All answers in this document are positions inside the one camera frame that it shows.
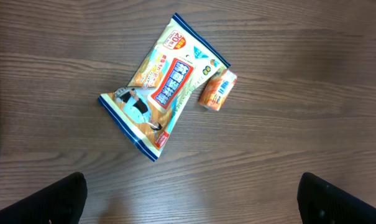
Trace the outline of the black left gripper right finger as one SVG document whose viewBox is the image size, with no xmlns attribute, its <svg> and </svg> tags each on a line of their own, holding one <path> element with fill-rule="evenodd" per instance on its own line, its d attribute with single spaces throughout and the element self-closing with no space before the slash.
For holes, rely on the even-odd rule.
<svg viewBox="0 0 376 224">
<path fill-rule="evenodd" d="M 305 172 L 297 192 L 303 224 L 376 224 L 376 208 Z"/>
</svg>

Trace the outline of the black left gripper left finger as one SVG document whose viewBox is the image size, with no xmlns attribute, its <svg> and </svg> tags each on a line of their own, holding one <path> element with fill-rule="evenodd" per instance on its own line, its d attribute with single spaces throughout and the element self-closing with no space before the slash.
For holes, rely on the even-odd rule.
<svg viewBox="0 0 376 224">
<path fill-rule="evenodd" d="M 83 173 L 75 172 L 0 210 L 0 224 L 78 223 L 87 195 Z"/>
</svg>

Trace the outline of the yellow blue snack bag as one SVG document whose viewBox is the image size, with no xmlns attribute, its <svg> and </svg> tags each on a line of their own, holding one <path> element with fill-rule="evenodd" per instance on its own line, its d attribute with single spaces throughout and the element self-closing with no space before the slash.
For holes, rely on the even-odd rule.
<svg viewBox="0 0 376 224">
<path fill-rule="evenodd" d="M 156 161 L 194 90 L 229 66 L 175 13 L 127 86 L 98 101 L 133 145 Z"/>
</svg>

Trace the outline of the small orange snack pack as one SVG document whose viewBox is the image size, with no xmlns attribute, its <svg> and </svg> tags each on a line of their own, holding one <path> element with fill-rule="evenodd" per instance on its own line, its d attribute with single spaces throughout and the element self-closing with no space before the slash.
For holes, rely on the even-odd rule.
<svg viewBox="0 0 376 224">
<path fill-rule="evenodd" d="M 198 103 L 210 110 L 219 111 L 236 84 L 237 75 L 229 69 L 211 77 Z"/>
</svg>

